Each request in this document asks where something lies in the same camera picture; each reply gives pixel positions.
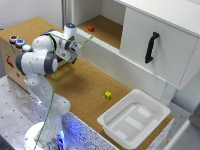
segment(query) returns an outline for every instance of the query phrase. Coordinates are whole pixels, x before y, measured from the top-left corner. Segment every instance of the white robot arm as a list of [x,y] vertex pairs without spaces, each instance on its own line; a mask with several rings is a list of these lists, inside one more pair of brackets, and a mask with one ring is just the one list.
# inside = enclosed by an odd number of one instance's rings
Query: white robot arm
[[[75,33],[76,27],[71,23],[65,25],[64,33],[50,30],[33,41],[33,52],[20,53],[16,58],[17,68],[28,77],[26,84],[31,99],[37,99],[47,108],[51,105],[53,88],[44,75],[56,72],[60,60],[75,63],[76,59],[79,59],[81,45],[70,42],[75,40]],[[55,141],[62,131],[62,115],[68,113],[69,109],[70,102],[55,93],[54,103],[40,136],[38,150],[41,147],[43,150],[57,150],[56,147],[49,147],[49,143]]]

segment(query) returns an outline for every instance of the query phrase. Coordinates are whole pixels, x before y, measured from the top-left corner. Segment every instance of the green cable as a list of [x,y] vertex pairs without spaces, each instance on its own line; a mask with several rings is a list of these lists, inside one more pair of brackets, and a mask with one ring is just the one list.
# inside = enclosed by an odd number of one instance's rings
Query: green cable
[[[87,40],[85,40],[85,41],[70,41],[70,40],[66,40],[66,39],[61,38],[61,37],[59,37],[59,38],[64,39],[64,40],[69,41],[69,42],[74,42],[74,43],[84,43],[84,42],[85,42],[84,45],[81,47],[79,53],[78,53],[78,55],[79,55],[79,54],[81,53],[83,47],[84,47],[93,37],[94,37],[94,35],[92,35],[89,39],[87,39]],[[55,47],[54,47],[54,43],[53,43],[53,41],[52,41],[52,39],[51,39],[50,36],[49,36],[49,39],[50,39],[51,44],[52,44],[52,46],[53,46],[54,55],[56,55],[56,50],[55,50]],[[46,116],[46,118],[45,118],[44,124],[43,124],[43,126],[42,126],[42,129],[41,129],[41,131],[40,131],[40,134],[39,134],[39,136],[38,136],[37,142],[36,142],[36,144],[35,144],[35,148],[36,148],[36,146],[37,146],[37,144],[38,144],[38,142],[39,142],[40,136],[41,136],[41,134],[42,134],[43,128],[44,128],[44,126],[45,126],[45,124],[46,124],[47,118],[48,118],[48,116],[49,116],[49,113],[50,113],[50,110],[51,110],[51,107],[52,107],[52,104],[53,104],[54,93],[55,93],[55,89],[56,89],[56,80],[57,80],[57,70],[56,70],[56,72],[55,72],[55,81],[54,81],[53,94],[52,94],[52,98],[51,98],[51,104],[50,104],[50,107],[49,107],[47,116]]]

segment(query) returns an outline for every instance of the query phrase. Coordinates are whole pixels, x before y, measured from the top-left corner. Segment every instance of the white cabinet top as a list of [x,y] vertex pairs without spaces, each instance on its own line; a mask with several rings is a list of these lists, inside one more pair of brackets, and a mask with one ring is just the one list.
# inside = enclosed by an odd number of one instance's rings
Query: white cabinet top
[[200,37],[200,0],[115,0]]

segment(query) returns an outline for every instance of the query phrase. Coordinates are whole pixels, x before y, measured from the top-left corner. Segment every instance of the white plastic tray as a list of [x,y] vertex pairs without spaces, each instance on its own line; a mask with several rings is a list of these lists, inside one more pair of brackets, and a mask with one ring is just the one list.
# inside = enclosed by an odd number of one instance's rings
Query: white plastic tray
[[152,97],[133,90],[97,120],[118,144],[135,149],[169,113],[169,108]]

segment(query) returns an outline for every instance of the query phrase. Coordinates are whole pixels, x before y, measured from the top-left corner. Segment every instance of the cabinet handle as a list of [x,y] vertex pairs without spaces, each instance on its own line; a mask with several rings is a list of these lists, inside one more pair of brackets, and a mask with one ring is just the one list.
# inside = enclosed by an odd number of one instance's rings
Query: cabinet handle
[[153,32],[153,36],[151,37],[150,41],[149,41],[149,45],[147,48],[147,53],[146,53],[146,57],[145,57],[145,63],[148,64],[150,61],[153,60],[153,57],[151,57],[151,53],[153,50],[153,45],[154,45],[154,40],[157,39],[160,35],[156,32]]

